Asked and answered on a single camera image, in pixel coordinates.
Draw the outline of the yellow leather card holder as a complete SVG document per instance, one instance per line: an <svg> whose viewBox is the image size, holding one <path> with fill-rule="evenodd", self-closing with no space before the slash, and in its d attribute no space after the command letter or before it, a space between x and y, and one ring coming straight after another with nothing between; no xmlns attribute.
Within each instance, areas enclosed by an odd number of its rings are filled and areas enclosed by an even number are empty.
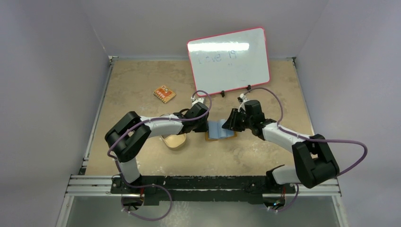
<svg viewBox="0 0 401 227"><path fill-rule="evenodd" d="M218 121L208 121L208 131L205 133L205 139L212 141L236 137L237 133L235 131L222 128L225 122L226 119L221 119Z"/></svg>

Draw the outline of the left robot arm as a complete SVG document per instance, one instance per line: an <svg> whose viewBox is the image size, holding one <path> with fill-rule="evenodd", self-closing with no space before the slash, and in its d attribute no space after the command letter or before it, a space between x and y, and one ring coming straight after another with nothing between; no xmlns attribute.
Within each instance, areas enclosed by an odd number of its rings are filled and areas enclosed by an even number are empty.
<svg viewBox="0 0 401 227"><path fill-rule="evenodd" d="M147 139L158 136L182 135L190 132L206 132L209 107L197 102L185 113L177 112L160 117L139 116L130 111L105 135L108 155L116 159L124 177L122 186L128 193L136 193L141 187L136 156Z"/></svg>

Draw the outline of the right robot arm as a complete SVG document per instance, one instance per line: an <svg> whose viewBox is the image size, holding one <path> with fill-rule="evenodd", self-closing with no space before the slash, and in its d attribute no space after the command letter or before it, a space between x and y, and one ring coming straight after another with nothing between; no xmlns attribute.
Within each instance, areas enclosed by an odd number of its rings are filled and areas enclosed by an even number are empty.
<svg viewBox="0 0 401 227"><path fill-rule="evenodd" d="M276 120L265 118L261 104L257 100L245 102L240 109L233 108L223 129L245 131L261 140L272 142L293 155L294 166L281 165L266 173L265 185L270 192L278 192L287 183L300 183L313 188L336 177L339 166L329 145L320 134L314 136L297 135L280 130Z"/></svg>

